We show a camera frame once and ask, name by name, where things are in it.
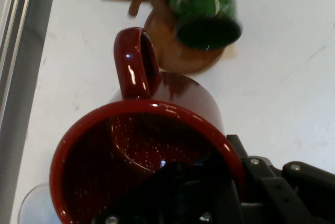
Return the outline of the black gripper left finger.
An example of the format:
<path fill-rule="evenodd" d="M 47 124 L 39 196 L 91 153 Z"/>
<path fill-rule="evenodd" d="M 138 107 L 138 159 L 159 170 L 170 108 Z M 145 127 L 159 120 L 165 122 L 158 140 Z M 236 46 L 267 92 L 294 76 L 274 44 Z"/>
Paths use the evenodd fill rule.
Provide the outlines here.
<path fill-rule="evenodd" d="M 242 223 L 242 211 L 227 166 L 204 160 L 164 166 L 92 223 Z"/>

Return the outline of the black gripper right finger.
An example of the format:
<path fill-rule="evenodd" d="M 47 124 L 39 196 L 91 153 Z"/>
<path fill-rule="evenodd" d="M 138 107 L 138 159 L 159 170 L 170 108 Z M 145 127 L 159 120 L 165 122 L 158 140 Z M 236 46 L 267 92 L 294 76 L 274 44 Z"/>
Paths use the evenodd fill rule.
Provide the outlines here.
<path fill-rule="evenodd" d="M 334 174 L 304 162 L 277 169 L 261 156 L 249 156 L 237 135 L 227 139 L 245 171 L 244 223 L 334 223 Z"/>

